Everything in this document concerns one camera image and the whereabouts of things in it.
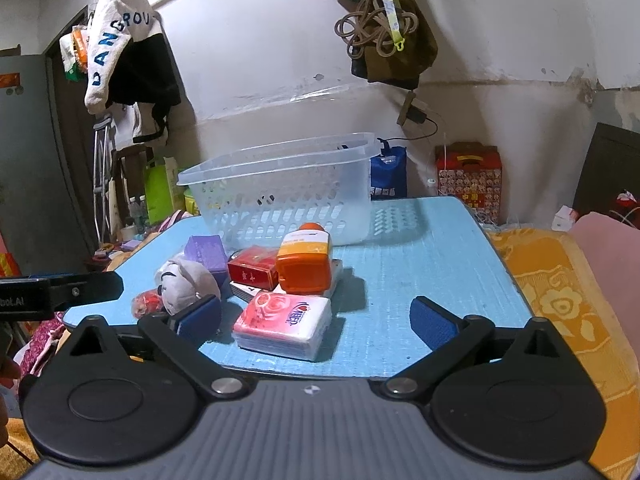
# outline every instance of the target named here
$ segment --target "human hand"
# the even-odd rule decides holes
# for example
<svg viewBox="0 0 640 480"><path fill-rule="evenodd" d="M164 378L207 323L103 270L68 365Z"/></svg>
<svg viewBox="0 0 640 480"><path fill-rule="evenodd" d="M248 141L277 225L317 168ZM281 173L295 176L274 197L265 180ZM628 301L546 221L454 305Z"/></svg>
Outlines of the human hand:
<svg viewBox="0 0 640 480"><path fill-rule="evenodd" d="M0 367L0 384L7 388L14 385L14 379L20 379L20 367L9 357L4 359ZM4 400L0 397L0 447L4 447L9 441L9 434L6 425L9 422L9 415L4 405Z"/></svg>

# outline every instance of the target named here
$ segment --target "clear plastic laundry basket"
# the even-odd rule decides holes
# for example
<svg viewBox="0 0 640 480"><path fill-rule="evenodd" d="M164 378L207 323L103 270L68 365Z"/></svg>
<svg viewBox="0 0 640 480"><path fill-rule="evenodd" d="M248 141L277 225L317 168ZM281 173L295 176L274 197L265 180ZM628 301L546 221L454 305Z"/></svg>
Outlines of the clear plastic laundry basket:
<svg viewBox="0 0 640 480"><path fill-rule="evenodd" d="M207 226L228 248L279 246L304 222L335 245L369 232L370 158L375 134L345 134L247 148L183 171Z"/></svg>

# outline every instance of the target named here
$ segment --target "gray door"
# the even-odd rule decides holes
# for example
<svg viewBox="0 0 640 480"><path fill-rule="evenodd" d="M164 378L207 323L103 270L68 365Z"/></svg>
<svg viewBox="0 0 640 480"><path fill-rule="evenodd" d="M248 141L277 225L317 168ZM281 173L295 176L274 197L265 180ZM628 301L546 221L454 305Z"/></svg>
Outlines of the gray door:
<svg viewBox="0 0 640 480"><path fill-rule="evenodd" d="M24 274L81 272L90 256L63 178L44 56L0 57L23 91L0 89L0 233Z"/></svg>

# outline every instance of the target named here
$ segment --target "blue gripper pad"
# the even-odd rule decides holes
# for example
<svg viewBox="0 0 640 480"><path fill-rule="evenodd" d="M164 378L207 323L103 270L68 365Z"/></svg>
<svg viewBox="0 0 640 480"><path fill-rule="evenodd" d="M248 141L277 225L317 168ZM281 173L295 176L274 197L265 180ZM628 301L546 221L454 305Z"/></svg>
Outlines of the blue gripper pad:
<svg viewBox="0 0 640 480"><path fill-rule="evenodd" d="M460 333L456 320L462 322L428 298L415 298L409 308L411 329L431 351L437 350Z"/></svg>
<svg viewBox="0 0 640 480"><path fill-rule="evenodd" d="M167 323L178 336L196 348L213 339L222 322L222 303L217 296L206 296L169 318Z"/></svg>

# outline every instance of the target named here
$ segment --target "table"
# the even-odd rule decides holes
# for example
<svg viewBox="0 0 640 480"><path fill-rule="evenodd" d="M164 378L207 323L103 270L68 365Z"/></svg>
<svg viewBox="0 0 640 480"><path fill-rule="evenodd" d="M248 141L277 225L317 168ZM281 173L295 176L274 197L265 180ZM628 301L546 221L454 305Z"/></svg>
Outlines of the table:
<svg viewBox="0 0 640 480"><path fill-rule="evenodd" d="M132 298L154 288L154 273L191 235L208 234L202 218L178 222L122 264L119 300L78 306L65 323L99 314L109 324L134 324ZM480 314L497 326L521 327L530 317L520 289L465 205L454 197L372 203L369 237L334 248L344 274L332 299L334 318L317 362L238 348L231 327L244 301L223 304L214 342L200 351L223 366L328 377L389 377L424 357L429 348L411 330L409 306L427 296L460 317Z"/></svg>

